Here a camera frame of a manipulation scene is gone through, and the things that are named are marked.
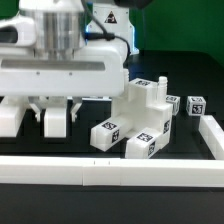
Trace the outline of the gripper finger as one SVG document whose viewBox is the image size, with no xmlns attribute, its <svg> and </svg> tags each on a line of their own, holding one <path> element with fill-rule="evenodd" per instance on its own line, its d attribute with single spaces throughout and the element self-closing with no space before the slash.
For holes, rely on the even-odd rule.
<svg viewBox="0 0 224 224">
<path fill-rule="evenodd" d="M 35 118 L 38 122 L 41 121 L 41 113 L 46 108 L 47 98 L 43 96 L 29 97 L 29 106 L 35 112 Z"/>
<path fill-rule="evenodd" d="M 70 100 L 72 101 L 72 106 L 70 109 L 71 120 L 75 121 L 77 118 L 77 112 L 82 106 L 82 98 L 81 97 L 71 97 Z"/>
</svg>

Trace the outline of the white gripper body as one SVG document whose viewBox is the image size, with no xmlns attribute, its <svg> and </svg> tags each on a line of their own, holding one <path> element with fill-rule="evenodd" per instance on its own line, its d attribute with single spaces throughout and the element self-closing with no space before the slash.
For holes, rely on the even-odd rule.
<svg viewBox="0 0 224 224">
<path fill-rule="evenodd" d="M 33 20 L 0 21 L 0 96 L 118 96 L 125 88 L 125 56 L 115 42 L 93 41 L 70 59 L 34 55 Z"/>
</svg>

